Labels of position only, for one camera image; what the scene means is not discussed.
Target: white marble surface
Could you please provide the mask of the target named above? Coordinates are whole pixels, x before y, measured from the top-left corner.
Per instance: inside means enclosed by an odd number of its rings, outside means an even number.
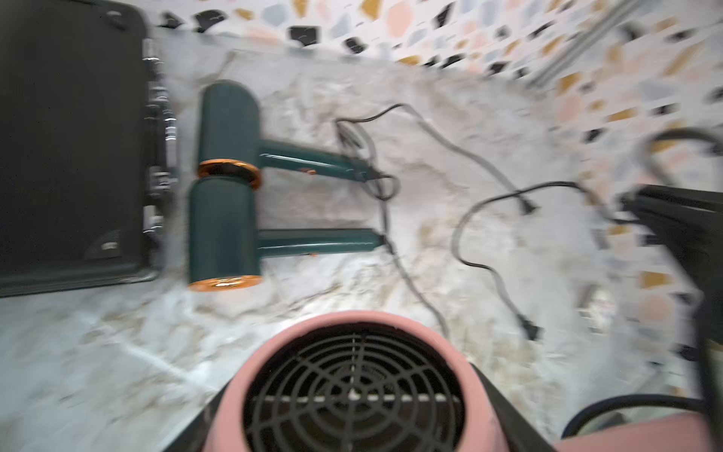
[[[515,85],[158,33],[183,170],[168,228],[169,267],[149,283],[0,300],[2,451],[159,451],[260,344],[313,315],[385,310],[437,327],[382,249],[265,260],[264,284],[241,291],[186,289],[184,213],[198,103],[216,79],[254,92],[269,137],[334,149],[334,116],[367,115],[405,101],[520,186],[574,174],[575,156],[549,139],[544,106]],[[633,346],[635,332],[623,321],[633,280],[616,274],[596,249],[589,230],[599,220],[579,195],[533,194],[542,208],[528,217],[520,217],[514,202],[496,204],[463,239],[465,256],[495,266],[515,303],[545,328],[533,344],[521,336],[489,274],[458,264],[449,252],[464,211],[502,188],[431,141],[404,113],[367,130],[379,148],[378,166],[401,179],[390,212],[402,261],[448,319],[452,342],[543,435],[558,438],[584,405],[650,376]],[[265,170],[257,208],[263,228],[379,226],[377,206],[361,187],[321,176]],[[579,291],[591,282],[612,290],[620,303],[608,336],[591,335],[575,311]]]

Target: wall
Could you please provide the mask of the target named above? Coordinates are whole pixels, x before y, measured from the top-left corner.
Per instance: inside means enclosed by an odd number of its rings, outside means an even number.
[[[592,46],[551,87],[554,135],[581,160],[579,179],[608,205],[634,184],[656,184],[638,162],[645,137],[671,127],[723,123],[723,6],[716,0],[648,1]],[[682,187],[720,190],[709,145],[666,141],[654,158]],[[671,364],[671,382],[689,391],[686,323],[696,298],[685,277],[642,227],[596,231],[631,275],[626,315],[639,346]]]
[[[157,25],[518,78],[617,0],[129,0]]]

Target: black grille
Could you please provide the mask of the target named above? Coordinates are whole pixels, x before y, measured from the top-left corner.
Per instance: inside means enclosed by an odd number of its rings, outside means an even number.
[[[459,384],[430,346],[385,325],[321,328],[262,368],[243,408],[254,452],[453,451]]]

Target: hair dryer handle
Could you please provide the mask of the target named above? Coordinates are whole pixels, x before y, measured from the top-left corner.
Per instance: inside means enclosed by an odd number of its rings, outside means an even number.
[[[260,257],[372,251],[384,237],[372,229],[260,229]]]
[[[302,148],[291,143],[262,140],[260,149],[262,166],[302,171],[309,174],[364,181],[378,179],[380,174],[358,158],[349,158],[323,150]]]

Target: black cord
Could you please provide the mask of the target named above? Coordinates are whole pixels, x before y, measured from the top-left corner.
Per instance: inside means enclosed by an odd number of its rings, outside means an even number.
[[[361,123],[374,121],[375,119],[379,119],[380,117],[384,116],[385,114],[389,113],[390,111],[394,110],[395,108],[404,108],[408,113],[410,113],[412,116],[414,116],[419,123],[420,127],[427,132],[429,135],[432,136],[436,141],[438,141],[441,145],[443,145],[445,148],[453,151],[454,153],[457,153],[459,155],[462,155],[464,157],[467,157],[474,161],[475,163],[479,164],[482,168],[486,169],[491,175],[493,175],[494,178],[496,178],[503,186],[508,188],[510,190],[509,193],[505,195],[500,195],[496,197],[489,198],[487,200],[478,202],[472,208],[462,217],[462,220],[460,223],[456,226],[455,231],[453,233],[452,237],[452,254],[454,257],[459,260],[464,265],[469,265],[471,267],[476,268],[483,268],[485,270],[488,270],[490,273],[492,273],[493,278],[495,279],[495,288],[497,289],[497,293],[499,294],[502,301],[510,308],[510,310],[515,314],[515,316],[518,318],[518,321],[520,323],[520,326],[522,329],[524,329],[525,334],[527,338],[531,341],[537,340],[539,337],[539,333],[541,328],[537,325],[534,325],[527,317],[522,315],[520,311],[517,309],[517,307],[512,303],[512,300],[510,299],[509,294],[507,293],[507,289],[505,288],[505,283],[502,280],[502,277],[500,274],[489,265],[481,264],[481,263],[473,263],[468,260],[465,260],[461,257],[461,254],[459,252],[459,241],[460,237],[463,231],[464,226],[469,222],[472,215],[479,212],[484,206],[490,204],[491,202],[505,200],[511,197],[516,197],[520,203],[521,210],[524,215],[527,215],[529,213],[532,213],[537,209],[537,206],[530,202],[527,198],[523,196],[523,194],[527,192],[533,192],[538,189],[546,188],[546,187],[568,187],[576,189],[582,193],[584,193],[590,201],[597,207],[598,211],[600,212],[601,216],[609,221],[612,221],[614,223],[618,224],[624,224],[624,223],[636,223],[636,221],[631,220],[624,220],[619,218],[613,218],[612,215],[608,212],[608,210],[605,208],[604,204],[593,194],[592,192],[584,189],[580,185],[576,184],[575,182],[566,182],[566,181],[556,181],[556,182],[546,182],[543,184],[537,184],[533,185],[527,188],[518,189],[515,187],[512,182],[502,173],[500,170],[498,170],[494,165],[492,165],[487,159],[480,157],[479,155],[473,154],[467,150],[464,150],[457,145],[453,144],[449,140],[447,140],[444,136],[442,136],[439,132],[437,132],[432,126],[429,125],[423,118],[422,115],[420,115],[412,106],[406,104],[406,103],[396,103],[392,105],[391,107],[388,107],[381,111],[378,114],[375,114],[374,116],[369,116],[367,118],[335,118],[334,119],[334,125],[336,128],[336,134],[337,139],[339,141],[339,144],[342,148],[342,151],[344,152],[344,155],[349,156],[348,154],[351,153],[352,157],[361,159],[362,157],[359,155],[359,149],[362,147],[362,143],[357,140],[354,137],[354,134],[351,133],[349,129],[347,129],[346,125],[343,125],[344,123],[349,123],[361,136],[361,139],[364,141],[364,144],[366,145],[366,148],[369,150],[369,157],[367,159],[367,164],[370,167],[373,167],[376,159],[377,159],[377,148],[374,144],[374,140],[369,136],[366,130],[360,125]],[[445,318],[442,316],[442,314],[439,312],[439,310],[432,305],[429,301],[427,301],[424,296],[417,290],[417,288],[414,285],[414,282],[409,277],[409,274],[406,272],[404,267],[401,264],[401,261],[399,259],[399,256],[397,255],[397,252],[394,248],[394,245],[389,240],[389,231],[390,231],[390,223],[389,223],[389,209],[387,206],[387,202],[394,198],[400,189],[399,179],[395,176],[391,176],[389,174],[382,174],[381,178],[379,179],[372,179],[367,181],[362,176],[361,169],[355,169],[354,171],[354,177],[356,180],[360,183],[362,183],[362,186],[364,188],[364,191],[374,199],[377,199],[380,201],[380,210],[381,210],[381,216],[382,216],[382,233],[385,236],[387,249],[389,250],[389,253],[392,255],[392,258],[394,260],[394,264],[396,265],[401,278],[406,282],[407,286],[409,287],[409,290],[414,294],[414,296],[421,302],[424,306],[429,308],[429,310],[432,311],[432,313],[437,318],[438,323],[440,324],[440,327],[442,328],[442,334],[444,337],[449,337],[449,328],[447,326]],[[393,181],[393,189],[389,194],[385,194],[384,187],[380,180],[383,179],[391,179]]]
[[[692,412],[703,412],[703,402],[694,398],[667,396],[665,394],[629,394],[606,398],[596,402],[572,418],[562,431],[562,438],[576,436],[580,430],[591,420],[605,413],[624,408],[638,408],[640,406],[659,406],[662,408],[684,409]]]
[[[720,156],[723,153],[723,137],[715,130],[700,127],[681,127],[679,129],[664,130],[653,135],[643,146],[640,153],[641,165],[652,174],[655,179],[668,187],[678,187],[673,178],[663,171],[663,168],[653,159],[654,145],[665,140],[700,140],[713,145],[711,153]]]
[[[365,122],[371,122],[376,119],[379,119],[382,116],[389,113],[390,111],[395,110],[397,108],[402,108],[408,114],[412,115],[416,119],[417,124],[427,134],[432,136],[432,138],[434,138],[438,143],[440,143],[442,146],[444,146],[448,150],[451,150],[454,153],[462,155],[463,157],[467,157],[470,160],[472,160],[474,163],[477,163],[478,165],[480,165],[482,168],[487,170],[487,172],[489,172],[496,180],[498,180],[498,182],[501,183],[501,185],[504,186],[504,188],[506,188],[507,190],[509,190],[511,192],[518,191],[518,188],[512,183],[512,181],[509,180],[504,175],[503,172],[501,172],[499,169],[497,169],[497,167],[495,165],[493,165],[486,158],[480,157],[477,154],[473,154],[473,153],[469,152],[468,150],[460,148],[456,144],[449,141],[444,135],[440,134],[437,130],[435,130],[434,127],[432,127],[427,121],[425,121],[424,118],[422,117],[422,115],[419,114],[419,112],[416,109],[414,109],[413,106],[409,105],[408,103],[395,103],[394,105],[385,108],[381,112],[379,112],[373,116],[369,116],[367,118],[348,118],[348,117],[334,118],[334,124],[337,126],[337,129],[338,129],[338,125],[341,123],[344,123],[344,122],[348,122],[350,124],[355,124],[358,126],[358,124],[365,123]],[[367,143],[372,143],[372,142],[373,141],[369,137],[369,139],[367,140]],[[522,210],[522,213],[524,215],[533,213],[537,209],[537,206],[535,204],[533,204],[530,200],[521,196],[520,194],[515,195],[515,197],[517,197],[519,199],[520,209]]]
[[[505,283],[502,281],[502,277],[500,277],[500,274],[489,265],[481,264],[481,263],[474,263],[470,262],[462,257],[462,254],[459,249],[459,242],[462,237],[462,232],[464,230],[464,227],[469,223],[472,216],[474,216],[475,213],[478,213],[480,210],[482,210],[485,206],[488,204],[492,204],[496,201],[506,200],[508,198],[514,197],[519,194],[528,193],[528,192],[534,192],[539,189],[548,188],[548,187],[567,187],[576,189],[579,192],[582,192],[587,196],[587,198],[592,202],[593,205],[595,205],[598,209],[598,212],[600,215],[605,218],[608,221],[612,221],[613,223],[617,224],[625,224],[625,223],[635,223],[635,221],[632,220],[624,220],[621,218],[613,218],[612,215],[607,211],[604,204],[600,201],[600,199],[592,192],[588,191],[587,189],[581,187],[580,185],[576,184],[575,182],[568,182],[568,181],[553,181],[553,182],[545,182],[542,184],[536,184],[531,185],[530,187],[523,188],[520,190],[517,190],[516,192],[507,193],[506,195],[500,195],[488,198],[484,201],[480,201],[477,204],[473,205],[469,210],[467,210],[467,213],[462,216],[462,219],[460,220],[459,224],[455,227],[454,232],[452,233],[452,254],[454,257],[463,263],[464,265],[469,265],[470,267],[477,267],[477,268],[483,268],[485,270],[488,270],[492,276],[495,279],[495,287],[497,288],[497,293],[500,295],[500,298],[502,301],[510,308],[510,310],[515,314],[517,317],[520,326],[522,329],[525,330],[525,334],[527,337],[534,341],[537,339],[537,337],[540,334],[540,327],[537,325],[534,325],[527,317],[522,315],[522,313],[517,309],[517,307],[512,303],[510,300],[510,295],[507,293],[507,289],[505,288]]]

